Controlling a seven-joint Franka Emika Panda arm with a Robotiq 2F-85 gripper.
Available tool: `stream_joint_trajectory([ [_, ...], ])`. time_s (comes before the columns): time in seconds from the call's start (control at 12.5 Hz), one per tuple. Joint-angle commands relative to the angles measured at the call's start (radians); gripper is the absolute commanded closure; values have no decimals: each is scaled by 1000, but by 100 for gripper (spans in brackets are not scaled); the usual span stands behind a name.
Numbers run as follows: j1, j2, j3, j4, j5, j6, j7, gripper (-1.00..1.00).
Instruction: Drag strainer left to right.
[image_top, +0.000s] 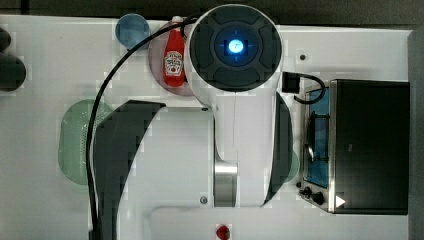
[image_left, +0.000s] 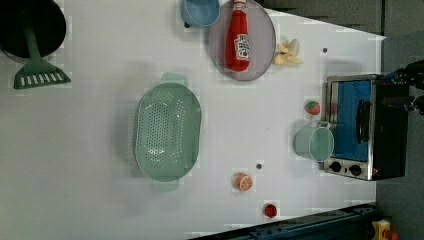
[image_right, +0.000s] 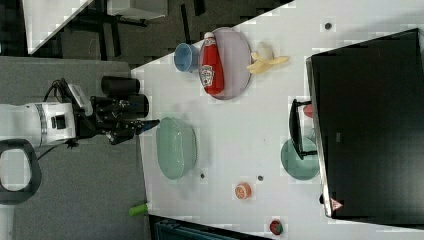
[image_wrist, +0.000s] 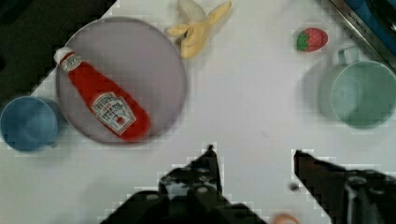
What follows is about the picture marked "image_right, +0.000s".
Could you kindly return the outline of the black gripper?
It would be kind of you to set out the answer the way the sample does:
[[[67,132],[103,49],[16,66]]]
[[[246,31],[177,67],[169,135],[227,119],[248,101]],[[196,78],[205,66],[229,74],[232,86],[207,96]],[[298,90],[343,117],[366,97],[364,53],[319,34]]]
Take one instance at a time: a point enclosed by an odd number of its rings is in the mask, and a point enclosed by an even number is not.
[[[104,135],[111,145],[117,145],[160,124],[158,119],[144,120],[149,113],[149,101],[143,94],[124,99],[92,96],[90,103],[93,113],[77,116],[78,139]]]

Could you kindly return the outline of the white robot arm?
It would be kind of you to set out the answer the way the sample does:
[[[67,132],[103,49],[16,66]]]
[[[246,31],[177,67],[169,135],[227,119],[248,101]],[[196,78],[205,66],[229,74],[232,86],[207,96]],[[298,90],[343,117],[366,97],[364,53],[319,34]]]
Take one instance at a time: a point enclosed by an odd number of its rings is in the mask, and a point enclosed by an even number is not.
[[[144,95],[127,99],[92,96],[84,110],[76,100],[1,106],[1,138],[24,139],[33,147],[66,144],[73,148],[83,139],[104,135],[117,145],[160,124],[148,120],[149,102]]]

